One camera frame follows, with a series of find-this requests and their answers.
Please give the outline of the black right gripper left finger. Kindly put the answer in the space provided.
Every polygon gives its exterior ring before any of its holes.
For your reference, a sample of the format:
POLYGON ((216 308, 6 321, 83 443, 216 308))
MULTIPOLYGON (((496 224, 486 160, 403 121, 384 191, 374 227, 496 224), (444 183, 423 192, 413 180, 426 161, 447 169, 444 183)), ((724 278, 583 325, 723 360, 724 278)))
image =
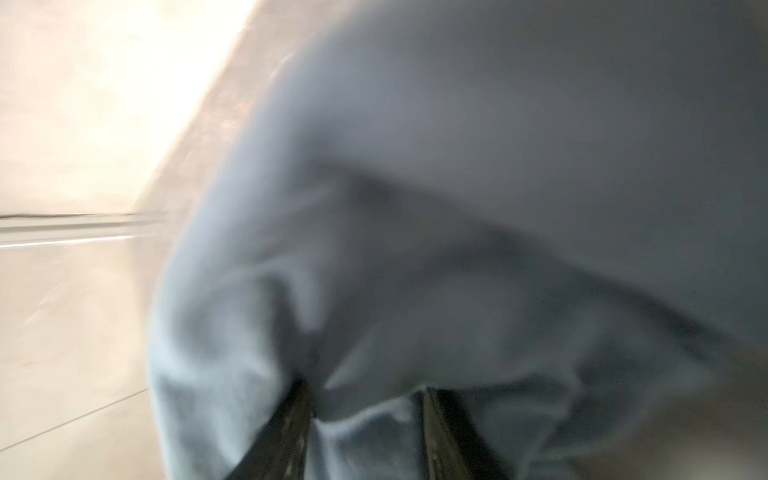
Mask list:
POLYGON ((302 480, 312 420, 309 389, 296 381, 226 480, 302 480))

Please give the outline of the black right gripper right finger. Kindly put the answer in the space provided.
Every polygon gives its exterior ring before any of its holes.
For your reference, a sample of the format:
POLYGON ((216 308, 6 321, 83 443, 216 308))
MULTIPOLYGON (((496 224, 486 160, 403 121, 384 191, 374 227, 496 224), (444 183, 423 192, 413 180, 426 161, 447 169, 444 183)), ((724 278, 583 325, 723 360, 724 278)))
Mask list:
POLYGON ((498 468, 457 395, 427 389, 422 395, 423 438, 432 480, 497 479, 498 468))

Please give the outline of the blue-grey t-shirt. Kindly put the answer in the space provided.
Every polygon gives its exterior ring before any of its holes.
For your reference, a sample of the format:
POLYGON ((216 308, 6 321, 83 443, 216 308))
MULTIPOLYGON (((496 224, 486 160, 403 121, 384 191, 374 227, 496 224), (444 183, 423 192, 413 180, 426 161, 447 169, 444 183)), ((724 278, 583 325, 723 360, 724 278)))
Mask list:
POLYGON ((158 286, 166 475, 226 479, 296 381, 309 479, 570 479, 767 347, 763 1, 363 1, 281 67, 158 286))

